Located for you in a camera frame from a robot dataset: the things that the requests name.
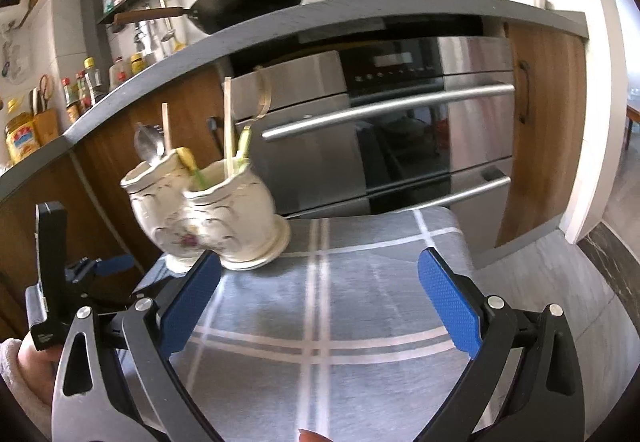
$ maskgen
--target yellow jar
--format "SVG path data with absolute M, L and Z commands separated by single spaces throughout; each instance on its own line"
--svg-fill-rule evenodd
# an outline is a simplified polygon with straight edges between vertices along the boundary
M 22 112 L 13 117 L 6 124 L 4 133 L 9 155 L 14 164 L 40 148 L 31 112 Z
M 146 68 L 146 60 L 145 57 L 142 56 L 139 52 L 135 53 L 131 56 L 131 72 L 135 76 L 139 72 L 142 72 Z

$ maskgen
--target table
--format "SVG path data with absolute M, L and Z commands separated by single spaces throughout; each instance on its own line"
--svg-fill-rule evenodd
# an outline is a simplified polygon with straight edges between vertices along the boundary
M 626 118 L 629 120 L 629 126 L 626 129 L 625 149 L 629 149 L 631 142 L 631 130 L 634 123 L 640 123 L 640 101 L 628 101 L 626 105 Z
M 434 245 L 452 270 L 472 264 L 444 208 L 292 220 L 286 252 L 249 272 L 225 271 L 178 376 L 225 440 L 297 440 L 309 428 L 338 440 L 410 441 L 463 372 L 417 278 Z M 141 282 L 168 270 L 162 260 Z M 154 418 L 123 362 L 145 418 Z

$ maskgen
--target built-in appliance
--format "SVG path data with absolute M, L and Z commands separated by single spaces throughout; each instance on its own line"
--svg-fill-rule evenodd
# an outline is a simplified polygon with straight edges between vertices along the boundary
M 272 104 L 254 124 L 250 156 L 278 213 L 322 217 L 447 205 L 458 208 L 463 228 L 465 221 L 480 228 L 465 231 L 473 250 L 494 247 L 513 143 L 507 40 L 374 42 L 263 72 Z M 259 91 L 256 73 L 234 79 L 238 129 L 254 114 Z

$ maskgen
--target white ceramic pot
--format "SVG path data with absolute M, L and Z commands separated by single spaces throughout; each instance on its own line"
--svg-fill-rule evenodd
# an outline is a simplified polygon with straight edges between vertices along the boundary
M 270 262 L 289 243 L 289 225 L 274 213 L 271 193 L 244 162 L 229 179 L 223 161 L 202 170 L 212 184 L 195 181 L 172 151 L 155 167 L 143 162 L 122 179 L 146 235 L 168 253 L 172 271 L 188 271 L 204 249 L 228 269 L 248 270 Z

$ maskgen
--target human hand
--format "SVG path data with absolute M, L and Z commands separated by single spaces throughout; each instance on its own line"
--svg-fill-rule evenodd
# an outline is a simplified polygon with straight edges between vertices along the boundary
M 331 442 L 328 438 L 319 435 L 318 433 L 313 433 L 312 431 L 307 431 L 306 429 L 300 429 L 300 442 Z
M 29 332 L 18 350 L 18 369 L 27 386 L 42 402 L 51 406 L 56 382 L 54 362 L 60 361 L 62 346 L 52 346 L 38 352 Z

